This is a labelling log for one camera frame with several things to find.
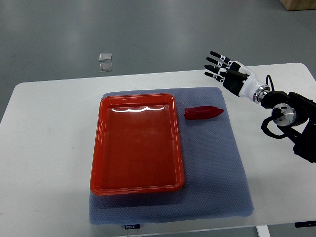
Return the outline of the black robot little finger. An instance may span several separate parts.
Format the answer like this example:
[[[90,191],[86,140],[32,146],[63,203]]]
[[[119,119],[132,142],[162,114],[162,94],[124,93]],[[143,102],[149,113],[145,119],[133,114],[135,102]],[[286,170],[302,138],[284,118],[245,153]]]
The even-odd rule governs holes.
[[[214,52],[214,51],[210,51],[210,55],[212,56],[213,59],[215,59],[217,61],[222,61],[222,62],[225,62],[225,63],[232,63],[233,62],[227,56],[224,56],[224,55],[219,54],[219,53]]]

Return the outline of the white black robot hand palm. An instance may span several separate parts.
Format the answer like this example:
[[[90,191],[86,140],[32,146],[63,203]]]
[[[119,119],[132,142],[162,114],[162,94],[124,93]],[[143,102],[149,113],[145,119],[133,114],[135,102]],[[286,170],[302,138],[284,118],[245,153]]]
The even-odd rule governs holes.
[[[238,97],[246,97],[252,102],[260,102],[262,98],[270,92],[270,87],[265,83],[258,81],[256,74],[248,67],[244,66],[238,61],[228,63],[230,66],[227,70],[238,71],[240,73],[248,74],[248,79],[233,79],[224,75],[223,86],[232,94]]]

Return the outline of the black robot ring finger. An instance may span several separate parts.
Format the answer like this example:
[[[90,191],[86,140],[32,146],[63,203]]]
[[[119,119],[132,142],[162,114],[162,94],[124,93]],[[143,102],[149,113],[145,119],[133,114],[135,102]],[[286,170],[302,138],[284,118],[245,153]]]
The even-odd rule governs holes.
[[[210,58],[210,57],[207,57],[206,58],[208,62],[216,65],[217,67],[219,68],[229,68],[230,66],[228,64],[226,64],[225,62],[222,62],[222,61],[217,61],[213,58]]]

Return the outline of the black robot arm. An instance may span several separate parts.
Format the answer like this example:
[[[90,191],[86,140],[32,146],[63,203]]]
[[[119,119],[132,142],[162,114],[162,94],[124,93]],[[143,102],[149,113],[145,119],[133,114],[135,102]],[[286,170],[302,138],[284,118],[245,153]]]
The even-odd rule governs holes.
[[[262,131],[275,139],[289,138],[294,154],[314,163],[316,161],[316,104],[295,92],[276,91],[270,75],[265,82],[242,63],[211,51],[204,67],[205,75],[220,82],[226,90],[238,97],[271,110],[264,119]]]

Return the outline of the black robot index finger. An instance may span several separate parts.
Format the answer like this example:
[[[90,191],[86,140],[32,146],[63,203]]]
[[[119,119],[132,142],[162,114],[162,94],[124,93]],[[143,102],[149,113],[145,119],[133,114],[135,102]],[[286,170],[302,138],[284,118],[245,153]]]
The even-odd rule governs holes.
[[[222,76],[220,76],[220,75],[216,75],[216,74],[210,73],[210,72],[205,72],[204,74],[205,74],[206,76],[208,76],[208,77],[210,77],[210,78],[212,78],[212,79],[214,79],[214,80],[220,82],[220,83],[223,83],[224,80],[225,80],[224,77],[222,77]]]

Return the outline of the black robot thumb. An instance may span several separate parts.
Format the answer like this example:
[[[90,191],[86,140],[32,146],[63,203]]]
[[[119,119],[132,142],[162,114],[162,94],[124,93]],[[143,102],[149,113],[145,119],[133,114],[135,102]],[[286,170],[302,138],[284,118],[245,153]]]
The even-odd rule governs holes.
[[[226,73],[228,77],[232,77],[233,79],[248,79],[248,74],[240,73],[238,71],[227,70]]]

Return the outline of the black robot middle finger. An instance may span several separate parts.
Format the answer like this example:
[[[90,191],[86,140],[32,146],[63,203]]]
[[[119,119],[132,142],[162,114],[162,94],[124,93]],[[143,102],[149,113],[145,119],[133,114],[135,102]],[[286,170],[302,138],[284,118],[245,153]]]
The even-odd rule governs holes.
[[[227,71],[225,68],[217,67],[217,66],[212,66],[212,65],[204,65],[205,69],[210,71],[213,74],[222,74]]]

